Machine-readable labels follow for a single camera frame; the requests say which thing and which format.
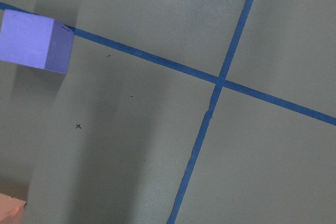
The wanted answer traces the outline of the orange foam block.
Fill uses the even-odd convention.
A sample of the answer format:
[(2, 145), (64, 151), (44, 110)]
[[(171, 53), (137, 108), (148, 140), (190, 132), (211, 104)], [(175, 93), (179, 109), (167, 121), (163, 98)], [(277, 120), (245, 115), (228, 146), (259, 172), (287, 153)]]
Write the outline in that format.
[(1, 224), (21, 224), (27, 202), (1, 194)]

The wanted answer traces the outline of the purple foam block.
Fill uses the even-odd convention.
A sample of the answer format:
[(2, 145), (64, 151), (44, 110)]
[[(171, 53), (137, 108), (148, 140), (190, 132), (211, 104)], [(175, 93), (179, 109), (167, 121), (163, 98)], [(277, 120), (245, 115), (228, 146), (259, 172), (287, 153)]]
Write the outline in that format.
[(1, 61), (66, 74), (74, 32), (49, 17), (4, 11)]

